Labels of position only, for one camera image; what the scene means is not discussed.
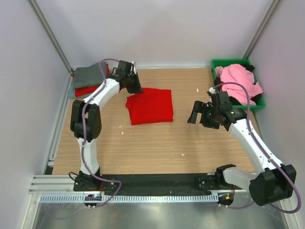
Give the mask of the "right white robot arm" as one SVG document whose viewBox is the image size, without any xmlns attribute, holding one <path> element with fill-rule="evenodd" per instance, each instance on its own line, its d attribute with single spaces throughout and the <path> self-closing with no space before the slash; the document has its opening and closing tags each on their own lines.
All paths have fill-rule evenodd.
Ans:
<svg viewBox="0 0 305 229">
<path fill-rule="evenodd" d="M 252 200 L 259 206 L 290 198 L 296 170 L 285 165 L 266 146 L 244 109 L 234 108 L 226 92 L 210 94 L 207 103 L 195 101 L 188 123 L 195 124 L 198 114 L 200 124 L 207 128 L 219 129 L 223 126 L 236 138 L 250 158 L 255 173 L 246 172 L 233 164 L 218 167 L 215 184 L 221 189 L 229 185 L 242 188 L 250 193 Z"/>
</svg>

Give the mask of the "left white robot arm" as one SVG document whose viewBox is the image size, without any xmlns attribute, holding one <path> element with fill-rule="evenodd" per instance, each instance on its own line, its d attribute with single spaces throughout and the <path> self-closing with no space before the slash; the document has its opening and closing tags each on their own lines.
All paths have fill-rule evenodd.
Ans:
<svg viewBox="0 0 305 229">
<path fill-rule="evenodd" d="M 102 69 L 101 63 L 98 67 L 102 75 L 101 85 L 88 97 L 72 104 L 70 129 L 77 138 L 81 154 L 81 168 L 73 179 L 75 191 L 97 191 L 106 181 L 100 175 L 97 159 L 102 108 L 122 89 L 130 94 L 143 92 L 134 62 L 120 60 L 110 73 Z"/>
</svg>

